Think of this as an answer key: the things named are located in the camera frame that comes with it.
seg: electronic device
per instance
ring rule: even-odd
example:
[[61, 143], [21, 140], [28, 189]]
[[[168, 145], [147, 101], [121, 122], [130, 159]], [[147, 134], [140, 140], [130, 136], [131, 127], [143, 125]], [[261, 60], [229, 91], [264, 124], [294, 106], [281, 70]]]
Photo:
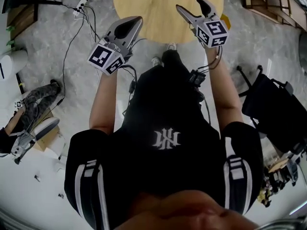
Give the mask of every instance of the electronic device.
[[192, 70], [189, 76], [189, 83], [195, 87], [199, 88], [201, 84], [205, 81], [206, 75], [204, 73]]
[[87, 62], [111, 75], [133, 55], [133, 43], [143, 26], [143, 18], [133, 16], [114, 22], [91, 52]]
[[178, 13], [194, 27], [192, 32], [201, 43], [209, 48], [225, 45], [229, 31], [225, 22], [217, 15], [215, 6], [208, 0], [196, 1], [201, 6], [203, 16], [195, 16], [184, 7], [176, 5]]

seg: shoe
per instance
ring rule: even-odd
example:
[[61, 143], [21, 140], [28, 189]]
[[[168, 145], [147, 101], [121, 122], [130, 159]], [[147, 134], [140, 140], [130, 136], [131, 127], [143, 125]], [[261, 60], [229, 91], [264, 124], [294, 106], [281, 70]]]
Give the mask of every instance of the shoe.
[[177, 50], [177, 44], [176, 43], [168, 44], [166, 50]]
[[58, 87], [57, 94], [59, 94], [61, 92], [61, 87], [60, 87], [58, 81], [56, 81], [55, 79], [51, 79], [50, 84], [53, 84], [53, 83], [55, 83], [57, 85], [57, 87]]
[[154, 57], [152, 59], [153, 67], [156, 66], [161, 66], [162, 65], [162, 60], [159, 57]]

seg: black chair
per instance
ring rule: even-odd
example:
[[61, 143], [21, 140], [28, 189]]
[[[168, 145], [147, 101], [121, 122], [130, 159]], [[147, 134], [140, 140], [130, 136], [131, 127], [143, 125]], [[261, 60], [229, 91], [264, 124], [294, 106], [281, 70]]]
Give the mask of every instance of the black chair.
[[260, 73], [252, 85], [237, 67], [248, 85], [248, 90], [239, 95], [246, 96], [242, 113], [278, 150], [299, 154], [307, 147], [307, 111], [293, 95], [291, 84], [269, 79], [262, 73], [262, 66], [258, 69]]

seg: concrete floor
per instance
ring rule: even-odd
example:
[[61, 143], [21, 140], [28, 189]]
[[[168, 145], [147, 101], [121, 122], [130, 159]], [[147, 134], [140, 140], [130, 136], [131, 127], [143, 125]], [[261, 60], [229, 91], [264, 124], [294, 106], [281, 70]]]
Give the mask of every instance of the concrete floor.
[[[77, 5], [79, 0], [63, 0], [63, 2], [73, 7]], [[113, 0], [89, 0], [89, 5], [94, 8], [97, 16], [97, 33], [103, 35], [108, 27], [118, 19]], [[229, 17], [232, 28], [230, 39], [223, 50], [223, 57], [228, 63], [238, 91], [246, 90], [247, 85], [236, 71], [236, 66], [241, 65], [243, 71], [253, 82], [257, 76], [257, 65], [262, 65], [264, 73], [270, 78], [281, 82], [290, 82], [294, 87], [296, 97], [306, 108], [307, 81], [301, 70], [298, 57], [300, 31], [286, 25], [274, 24], [243, 9], [241, 0], [224, 0], [224, 13]], [[26, 90], [48, 84], [50, 79], [61, 81], [65, 52], [81, 23], [82, 20], [75, 21], [72, 10], [64, 6], [41, 5], [39, 7], [39, 21], [16, 39], [16, 44], [24, 46], [29, 54], [29, 62], [20, 74]], [[53, 110], [53, 115], [60, 118], [59, 127], [68, 145], [70, 138], [75, 133], [88, 129], [88, 120], [98, 80], [96, 70], [86, 63], [93, 45], [89, 27], [85, 24], [67, 55], [65, 64], [66, 98], [60, 106]], [[135, 46], [134, 56], [129, 63], [136, 68], [138, 75], [140, 75], [150, 69], [152, 57], [161, 55], [164, 49], [165, 45], [163, 44], [148, 40], [140, 41]], [[205, 54], [196, 40], [178, 45], [178, 51], [188, 69], [194, 69], [204, 64]], [[128, 88], [131, 80], [131, 75], [126, 71], [119, 70], [116, 129], [121, 126], [123, 120], [121, 113], [128, 104]], [[218, 128], [209, 77], [202, 85], [201, 91], [207, 98], [213, 127]], [[208, 117], [204, 106], [202, 110], [204, 116]], [[263, 141], [263, 150], [266, 158], [272, 155], [273, 149], [267, 140]], [[284, 197], [280, 193], [280, 196], [281, 199], [289, 198], [288, 194]], [[276, 202], [281, 203], [281, 199], [276, 199]], [[269, 216], [269, 211], [263, 211], [264, 207], [259, 204], [257, 208], [254, 207], [256, 213], [250, 211], [250, 214], [253, 214], [250, 219], [261, 224], [267, 220], [282, 217], [285, 212], [291, 209], [283, 208], [283, 212], [278, 209], [287, 205], [288, 203], [282, 206], [276, 205], [274, 208], [276, 216]]]

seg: wooden tabletop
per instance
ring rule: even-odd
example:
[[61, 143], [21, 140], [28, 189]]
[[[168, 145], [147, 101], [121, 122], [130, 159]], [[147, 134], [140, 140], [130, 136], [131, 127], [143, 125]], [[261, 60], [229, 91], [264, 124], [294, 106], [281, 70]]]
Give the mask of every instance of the wooden tabletop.
[[[209, 0], [219, 16], [223, 13], [224, 0]], [[114, 0], [119, 17], [142, 16], [144, 25], [140, 36], [160, 43], [187, 43], [196, 40], [189, 24], [179, 15], [176, 4], [194, 15], [201, 15], [196, 0]]]

